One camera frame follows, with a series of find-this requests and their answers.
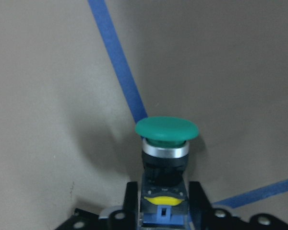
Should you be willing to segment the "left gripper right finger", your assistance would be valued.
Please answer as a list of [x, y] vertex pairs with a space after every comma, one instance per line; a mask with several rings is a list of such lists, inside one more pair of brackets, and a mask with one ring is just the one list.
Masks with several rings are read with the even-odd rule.
[[212, 206], [199, 182], [189, 182], [189, 212], [196, 230], [208, 230]]

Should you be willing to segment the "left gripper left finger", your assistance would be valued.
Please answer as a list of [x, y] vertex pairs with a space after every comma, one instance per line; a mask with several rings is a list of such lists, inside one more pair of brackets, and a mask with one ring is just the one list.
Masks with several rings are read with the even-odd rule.
[[126, 185], [125, 196], [123, 201], [123, 213], [128, 230], [138, 228], [138, 183], [128, 182]]

